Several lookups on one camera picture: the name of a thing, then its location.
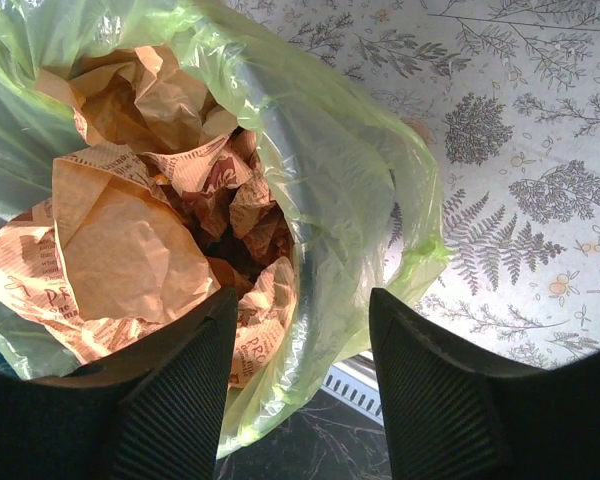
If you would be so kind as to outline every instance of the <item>floral wallpaper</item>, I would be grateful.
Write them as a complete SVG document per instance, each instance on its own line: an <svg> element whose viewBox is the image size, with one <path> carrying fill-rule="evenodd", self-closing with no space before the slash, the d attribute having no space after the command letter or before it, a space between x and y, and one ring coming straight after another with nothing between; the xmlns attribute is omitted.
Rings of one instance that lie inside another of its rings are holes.
<svg viewBox="0 0 600 480"><path fill-rule="evenodd" d="M430 145L453 258L416 308L539 367L600 349L600 0L225 3Z"/></svg>

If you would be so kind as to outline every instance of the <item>green plastic bag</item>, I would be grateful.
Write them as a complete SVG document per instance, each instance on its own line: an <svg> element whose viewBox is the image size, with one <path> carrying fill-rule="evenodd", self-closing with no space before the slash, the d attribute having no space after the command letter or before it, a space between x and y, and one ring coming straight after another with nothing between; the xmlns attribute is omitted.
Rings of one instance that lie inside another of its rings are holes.
<svg viewBox="0 0 600 480"><path fill-rule="evenodd" d="M394 201L405 250L388 288L406 302L423 294L447 260L441 193L436 162L410 128L217 0L0 0L0 222L50 196L52 159L84 146L72 111L32 91L39 68L68 74L83 55L162 44L257 132L265 177L295 241L292 326L269 365L230 395L222 457L304 405L332 363L369 348L369 295L386 286ZM12 315L0 328L0 350L21 377L70 368L57 342L20 329L23 322Z"/></svg>

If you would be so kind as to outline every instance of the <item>floral tablecloth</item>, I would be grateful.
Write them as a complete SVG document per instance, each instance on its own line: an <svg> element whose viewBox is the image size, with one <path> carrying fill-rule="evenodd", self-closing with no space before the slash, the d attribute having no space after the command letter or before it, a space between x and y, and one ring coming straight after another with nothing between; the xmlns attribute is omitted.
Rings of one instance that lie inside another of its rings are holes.
<svg viewBox="0 0 600 480"><path fill-rule="evenodd" d="M430 144L454 255L420 311L539 367L600 348L600 1L226 3Z"/></svg>

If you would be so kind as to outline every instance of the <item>trash bin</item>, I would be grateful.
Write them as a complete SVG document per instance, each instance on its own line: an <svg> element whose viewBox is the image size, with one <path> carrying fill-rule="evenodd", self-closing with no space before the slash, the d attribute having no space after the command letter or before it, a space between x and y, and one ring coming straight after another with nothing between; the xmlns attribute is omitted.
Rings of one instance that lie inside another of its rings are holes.
<svg viewBox="0 0 600 480"><path fill-rule="evenodd" d="M229 392L222 457L305 404L333 362L369 347L374 286L412 302L442 271L437 167L423 141L369 95L217 0L1 0L0 225L49 197L53 158L84 148L73 111L34 90L40 69L70 78L84 56L147 45L168 46L256 132L295 244L293 322L266 368ZM405 246L385 282L396 203ZM30 328L0 305L0 352L19 376L76 366L44 328Z"/></svg>

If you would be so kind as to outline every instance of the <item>trash bag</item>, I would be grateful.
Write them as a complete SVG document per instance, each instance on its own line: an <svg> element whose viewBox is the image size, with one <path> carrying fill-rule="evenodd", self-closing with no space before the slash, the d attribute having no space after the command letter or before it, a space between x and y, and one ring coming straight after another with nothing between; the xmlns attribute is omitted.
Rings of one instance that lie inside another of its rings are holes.
<svg viewBox="0 0 600 480"><path fill-rule="evenodd" d="M145 45L168 45L257 133L295 243L292 325L267 367L231 389L223 457L304 405L332 363L369 347L372 287L413 302L443 270L437 167L423 141L368 94L217 0L0 0L0 224L50 196L54 157L84 148L73 112L33 90L39 69L70 76L83 56ZM405 247L387 285L394 202ZM73 367L60 344L31 328L0 308L0 351L22 378Z"/></svg>

